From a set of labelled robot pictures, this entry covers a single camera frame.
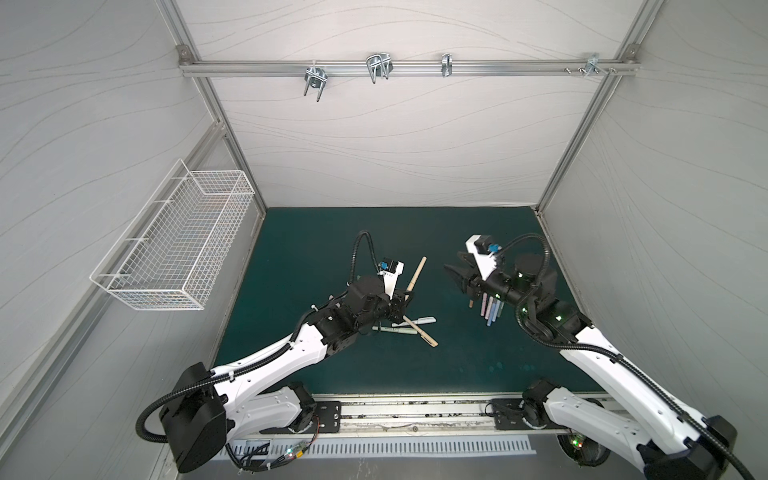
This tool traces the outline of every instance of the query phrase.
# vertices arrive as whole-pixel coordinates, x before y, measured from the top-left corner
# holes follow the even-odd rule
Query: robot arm
[[[353,251],[351,280],[360,237]],[[306,430],[316,403],[303,386],[292,384],[276,392],[263,392],[291,373],[352,345],[375,323],[402,318],[413,298],[396,289],[403,265],[385,259],[376,266],[378,276],[360,277],[327,304],[312,305],[294,332],[282,340],[210,371],[202,363],[189,367],[173,392],[139,415],[137,434],[150,442],[167,442],[179,472],[185,473],[207,462],[233,439],[270,428]],[[165,435],[151,433],[144,425],[157,409]]]
[[[528,238],[539,240],[545,255],[517,256],[514,272],[508,275],[505,251]],[[470,299],[482,298],[483,309],[490,312],[485,315],[487,325],[492,324],[499,303],[508,303],[534,341],[559,349],[633,417],[617,415],[542,380],[523,394],[522,415],[527,423],[568,427],[616,452],[647,478],[719,478],[729,462],[744,478],[752,478],[731,453],[737,432],[729,422],[719,416],[706,419],[659,387],[583,313],[555,298],[557,273],[548,267],[550,251],[543,237],[524,235],[502,247],[489,236],[474,235],[467,240],[467,251],[459,253],[467,266],[445,265],[445,270]]]

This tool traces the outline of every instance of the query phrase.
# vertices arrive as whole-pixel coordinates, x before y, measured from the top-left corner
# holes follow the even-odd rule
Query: aluminum rail
[[[329,77],[368,77],[364,61],[195,61],[179,65],[185,77],[301,77],[308,67],[322,68]],[[585,60],[486,60],[452,61],[451,76],[459,77],[521,77],[575,75],[582,76]],[[598,71],[592,75],[634,75],[639,63],[622,60],[597,62]],[[392,59],[393,77],[442,77],[442,63],[437,61]]]

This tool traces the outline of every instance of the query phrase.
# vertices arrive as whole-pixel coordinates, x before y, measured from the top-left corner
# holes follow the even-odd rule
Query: black mounting plate
[[[341,423],[341,402],[318,402],[315,415],[320,419],[320,433],[339,433]],[[314,433],[317,424],[313,420],[303,433]],[[281,429],[264,429],[263,434],[293,433],[287,427]]]
[[[518,410],[522,399],[491,399],[493,425],[497,430],[530,430],[531,427],[523,421],[523,412],[510,413]],[[542,430],[562,429],[561,425],[549,423]]]

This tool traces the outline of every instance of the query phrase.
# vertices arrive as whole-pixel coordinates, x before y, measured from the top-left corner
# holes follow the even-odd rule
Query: white wire basket
[[[241,170],[179,160],[91,280],[135,310],[202,310],[253,193]]]

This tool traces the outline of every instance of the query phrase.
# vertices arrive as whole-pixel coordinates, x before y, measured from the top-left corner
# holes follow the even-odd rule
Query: dark green table surface
[[[557,351],[530,340],[511,309],[486,327],[479,305],[469,309],[466,296],[442,269],[444,263],[459,264],[456,252],[465,250],[473,234],[490,234],[504,243],[541,232],[527,207],[269,209],[217,364],[276,342],[292,331],[310,305],[343,292],[352,242],[363,229],[373,235],[379,261],[390,257],[405,264],[400,288],[407,287],[421,257],[427,256],[408,315],[434,316],[437,323],[424,328],[439,346],[432,348],[412,335],[359,336],[348,349],[280,385],[300,380],[314,393],[519,392],[546,377],[573,391],[601,390]],[[515,250],[523,251],[535,252],[537,244]],[[374,273],[365,241],[357,273]],[[562,276],[558,296],[573,302]]]

